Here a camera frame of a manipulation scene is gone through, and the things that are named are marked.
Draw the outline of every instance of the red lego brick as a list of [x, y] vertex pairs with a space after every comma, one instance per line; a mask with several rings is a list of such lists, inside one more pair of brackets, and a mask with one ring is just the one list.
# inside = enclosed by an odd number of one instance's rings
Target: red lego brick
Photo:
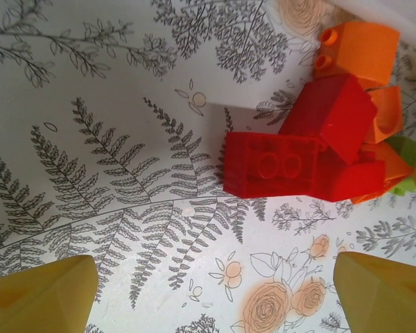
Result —
[[355, 76], [330, 76], [305, 85], [279, 134], [320, 138], [350, 165], [375, 116]]
[[346, 165], [328, 148], [318, 156], [312, 196], [335, 203], [381, 191], [384, 179], [385, 162], [376, 161], [372, 152], [360, 152], [354, 164]]
[[223, 190], [240, 198], [310, 194], [320, 149], [315, 138], [227, 133]]

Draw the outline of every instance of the lego stud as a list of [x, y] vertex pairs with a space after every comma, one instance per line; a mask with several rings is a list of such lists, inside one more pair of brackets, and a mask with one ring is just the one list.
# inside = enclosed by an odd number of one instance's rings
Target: lego stud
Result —
[[274, 153], [260, 153], [255, 151], [250, 158], [250, 175], [263, 179], [271, 179], [279, 170], [279, 158]]
[[327, 29], [320, 35], [320, 42], [324, 45], [331, 46], [338, 39], [338, 32], [334, 29]]
[[314, 68], [316, 71], [324, 71], [333, 64], [331, 57], [327, 55], [319, 55], [316, 61], [314, 62]]
[[290, 154], [284, 158], [284, 162], [282, 164], [282, 170], [284, 172], [284, 176], [290, 179], [298, 177], [300, 171], [302, 170], [302, 161], [299, 155]]

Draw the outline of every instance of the wallpaper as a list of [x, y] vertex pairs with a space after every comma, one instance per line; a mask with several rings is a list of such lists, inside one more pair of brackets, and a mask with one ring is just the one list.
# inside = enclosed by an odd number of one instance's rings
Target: wallpaper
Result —
[[[349, 332], [336, 255], [416, 265], [416, 193], [361, 205], [222, 190], [225, 133], [276, 133], [314, 0], [0, 0], [0, 277], [94, 256], [87, 333]], [[416, 50], [401, 43], [416, 139]]]

